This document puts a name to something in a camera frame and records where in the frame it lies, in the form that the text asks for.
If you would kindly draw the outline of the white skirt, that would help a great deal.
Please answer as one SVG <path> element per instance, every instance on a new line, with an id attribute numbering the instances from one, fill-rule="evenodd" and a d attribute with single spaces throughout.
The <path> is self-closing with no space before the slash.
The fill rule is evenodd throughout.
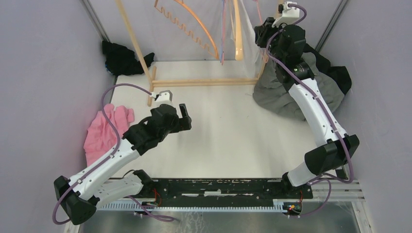
<path id="1" fill-rule="evenodd" d="M 242 41 L 243 41 L 243 52 L 244 58 L 241 61 L 236 61 L 236 67 L 240 68 L 241 71 L 247 78 L 258 78 L 261 74 L 264 62 L 261 56 L 261 48 L 255 44 L 255 32 L 244 6 L 243 1 L 239 0 L 240 5 L 240 18 L 241 18 L 241 30 L 242 30 Z M 232 0 L 229 1 L 229 15 L 230 23 L 232 26 L 231 39 L 234 42 L 234 9 Z"/>

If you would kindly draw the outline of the grey garment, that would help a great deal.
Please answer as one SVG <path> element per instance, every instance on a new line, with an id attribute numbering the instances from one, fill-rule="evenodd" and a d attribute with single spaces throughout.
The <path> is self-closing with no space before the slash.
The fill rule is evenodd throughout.
<path id="1" fill-rule="evenodd" d="M 344 93 L 330 76 L 320 70 L 321 65 L 328 65 L 330 62 L 325 57 L 313 52 L 304 52 L 302 58 L 313 71 L 320 93 L 330 110 L 334 112 L 344 99 Z M 277 79 L 275 63 L 272 60 L 266 63 L 263 73 L 254 87 L 253 99 L 260 107 L 281 117 L 299 121 L 305 120 L 296 101 Z"/>

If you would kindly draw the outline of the orange plastic hanger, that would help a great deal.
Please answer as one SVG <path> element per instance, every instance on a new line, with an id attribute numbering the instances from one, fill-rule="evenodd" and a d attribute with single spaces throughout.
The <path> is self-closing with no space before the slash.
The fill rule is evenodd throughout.
<path id="1" fill-rule="evenodd" d="M 213 56 L 213 58 L 219 60 L 220 57 L 218 48 L 205 24 L 200 20 L 197 14 L 187 4 L 185 4 L 183 0 L 174 0 L 174 2 L 183 7 L 194 18 L 194 20 L 202 28 L 203 32 L 207 36 L 206 42 L 202 41 L 200 37 L 196 36 L 193 30 L 189 30 L 185 23 L 180 22 L 179 18 L 174 17 L 170 11 L 166 10 L 165 7 L 160 6 L 158 0 L 154 2 L 154 8 L 165 18 L 167 18 L 172 24 L 175 24 L 181 31 L 186 34 L 186 36 L 191 38 L 194 43 L 198 44 L 203 50 L 206 50 L 208 54 Z"/>

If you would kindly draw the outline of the pink wire hanger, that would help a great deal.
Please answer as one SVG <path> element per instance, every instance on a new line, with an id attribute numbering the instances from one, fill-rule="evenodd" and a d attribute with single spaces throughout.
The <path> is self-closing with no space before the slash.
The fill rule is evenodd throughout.
<path id="1" fill-rule="evenodd" d="M 259 0 L 254 0 L 254 2 L 256 3 L 256 10 L 257 10 L 257 14 L 258 14 L 260 25 L 261 25 L 263 23 L 263 20 L 262 20 L 262 16 L 261 16 L 261 12 L 260 12 Z M 261 56 L 262 56 L 263 62 L 267 63 L 268 62 L 268 56 L 267 56 L 266 52 L 261 50 Z"/>

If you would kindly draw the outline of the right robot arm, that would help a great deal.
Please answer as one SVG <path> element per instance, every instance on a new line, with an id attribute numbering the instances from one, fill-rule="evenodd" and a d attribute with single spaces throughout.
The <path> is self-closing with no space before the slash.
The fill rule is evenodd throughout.
<path id="1" fill-rule="evenodd" d="M 281 193 L 293 198 L 300 186 L 320 182 L 324 176 L 342 183 L 353 182 L 351 157 L 359 146 L 358 137 L 348 135 L 327 107 L 310 66 L 302 59 L 305 31 L 296 25 L 274 26 L 269 17 L 254 28 L 256 44 L 273 61 L 275 75 L 300 107 L 314 136 L 317 148 L 305 154 L 305 160 L 282 177 Z"/>

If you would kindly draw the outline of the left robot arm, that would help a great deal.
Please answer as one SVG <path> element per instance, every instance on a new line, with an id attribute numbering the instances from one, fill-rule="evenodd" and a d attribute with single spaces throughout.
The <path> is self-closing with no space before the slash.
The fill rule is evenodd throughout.
<path id="1" fill-rule="evenodd" d="M 169 104 L 161 104 L 151 109 L 151 115 L 131 126 L 92 165 L 69 178 L 60 176 L 54 180 L 57 204 L 52 219 L 57 225 L 71 222 L 80 225 L 89 220 L 98 208 L 123 197 L 151 195 L 151 178 L 143 171 L 136 171 L 125 178 L 107 183 L 116 172 L 129 162 L 155 148 L 167 135 L 188 131 L 192 119 L 184 103 L 177 109 Z"/>

